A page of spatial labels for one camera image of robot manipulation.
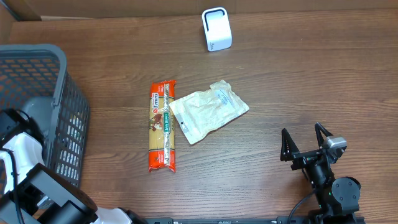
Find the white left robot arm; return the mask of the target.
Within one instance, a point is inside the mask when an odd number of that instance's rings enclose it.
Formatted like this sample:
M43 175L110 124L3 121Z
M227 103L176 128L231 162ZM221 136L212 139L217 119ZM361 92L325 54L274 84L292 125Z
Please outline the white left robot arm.
M45 166L43 146L43 134L27 113L1 110L1 160L7 175L2 221L147 224L131 210L99 208L86 193Z

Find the clear plastic pouch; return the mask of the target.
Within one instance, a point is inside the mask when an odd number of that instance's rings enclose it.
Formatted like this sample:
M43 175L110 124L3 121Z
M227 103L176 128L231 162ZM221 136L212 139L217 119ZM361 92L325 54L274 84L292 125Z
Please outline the clear plastic pouch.
M232 91L224 80L171 102L182 132L190 144L196 144L249 110L249 106Z

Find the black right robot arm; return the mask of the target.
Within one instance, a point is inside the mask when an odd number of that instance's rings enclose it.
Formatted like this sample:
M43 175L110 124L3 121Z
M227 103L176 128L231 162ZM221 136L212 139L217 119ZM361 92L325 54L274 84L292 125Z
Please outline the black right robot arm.
M320 123L315 124L318 149L301 152L284 128L281 131L280 160L291 161L292 170L301 170L312 191L299 201L284 220L285 223L364 223L357 218L361 184L353 177L336 178L331 166L347 148L343 136L333 135ZM311 210L306 217L296 217L297 209L315 196L319 209Z

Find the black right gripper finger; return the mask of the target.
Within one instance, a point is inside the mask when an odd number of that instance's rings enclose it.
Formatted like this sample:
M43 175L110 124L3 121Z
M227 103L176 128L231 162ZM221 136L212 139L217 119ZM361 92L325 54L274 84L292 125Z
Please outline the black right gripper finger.
M280 152L280 160L281 161L294 160L300 153L298 147L296 146L291 135L285 128L281 131L281 137L282 137L282 145Z
M329 132L326 128L324 128L319 122L315 124L315 132L319 146L322 146L325 141L323 137L327 138L329 136L332 136L332 133Z

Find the orange spaghetti packet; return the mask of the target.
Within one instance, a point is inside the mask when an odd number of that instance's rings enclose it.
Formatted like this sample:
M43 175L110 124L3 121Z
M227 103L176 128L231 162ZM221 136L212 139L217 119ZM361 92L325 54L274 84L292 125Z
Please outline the orange spaghetti packet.
M175 80L153 83L149 100L149 171L176 171L175 116L170 104L175 99Z

